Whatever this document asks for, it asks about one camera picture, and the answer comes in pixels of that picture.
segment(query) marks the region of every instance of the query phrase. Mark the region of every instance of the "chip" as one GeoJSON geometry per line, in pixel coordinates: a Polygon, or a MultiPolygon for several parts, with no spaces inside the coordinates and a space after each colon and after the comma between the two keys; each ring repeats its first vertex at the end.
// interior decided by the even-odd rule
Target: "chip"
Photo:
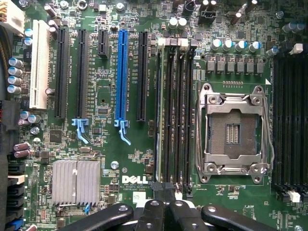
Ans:
{"type": "Polygon", "coordinates": [[[61,143],[62,142],[62,131],[61,130],[50,130],[49,140],[50,142],[61,143]]]}

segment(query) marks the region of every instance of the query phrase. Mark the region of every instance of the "motherboard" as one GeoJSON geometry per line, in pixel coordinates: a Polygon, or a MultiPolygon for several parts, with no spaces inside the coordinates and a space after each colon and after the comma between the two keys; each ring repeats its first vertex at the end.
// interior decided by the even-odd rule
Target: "motherboard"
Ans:
{"type": "Polygon", "coordinates": [[[15,34],[0,101],[14,180],[7,212],[22,210],[15,230],[135,207],[154,198],[155,182],[197,210],[221,205],[308,230],[307,9],[0,0],[0,25],[15,34]],[[10,13],[24,15],[19,26],[10,13]]]}

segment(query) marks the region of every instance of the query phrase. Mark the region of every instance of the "white connector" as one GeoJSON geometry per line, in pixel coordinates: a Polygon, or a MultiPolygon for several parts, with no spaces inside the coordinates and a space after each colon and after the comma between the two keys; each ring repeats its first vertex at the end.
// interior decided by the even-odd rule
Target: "white connector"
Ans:
{"type": "Polygon", "coordinates": [[[24,36],[25,14],[11,0],[0,0],[0,26],[24,36]]]}
{"type": "Polygon", "coordinates": [[[49,46],[49,26],[43,20],[33,20],[30,108],[47,109],[49,46]]]}

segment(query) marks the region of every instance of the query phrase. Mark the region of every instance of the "heatsink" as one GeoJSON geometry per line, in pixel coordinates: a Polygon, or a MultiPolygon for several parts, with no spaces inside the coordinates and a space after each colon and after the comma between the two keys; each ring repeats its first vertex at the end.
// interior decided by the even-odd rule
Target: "heatsink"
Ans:
{"type": "Polygon", "coordinates": [[[58,160],[52,164],[52,203],[96,204],[100,200],[100,162],[58,160]]]}

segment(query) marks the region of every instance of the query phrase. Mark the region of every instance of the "black pcie slot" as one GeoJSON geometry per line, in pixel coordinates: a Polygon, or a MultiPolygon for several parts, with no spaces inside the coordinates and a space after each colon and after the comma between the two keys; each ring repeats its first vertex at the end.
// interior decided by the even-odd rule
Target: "black pcie slot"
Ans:
{"type": "Polygon", "coordinates": [[[108,31],[100,29],[98,32],[98,55],[107,59],[109,53],[109,36],[108,31]]]}
{"type": "Polygon", "coordinates": [[[76,118],[87,117],[89,34],[85,29],[78,30],[77,48],[77,87],[76,118]]]}
{"type": "Polygon", "coordinates": [[[56,66],[56,88],[55,88],[55,118],[64,119],[66,117],[67,105],[67,79],[69,61],[69,33],[65,28],[58,31],[58,50],[56,66]]]}
{"type": "Polygon", "coordinates": [[[147,90],[148,32],[139,33],[138,47],[137,121],[144,122],[147,90]]]}

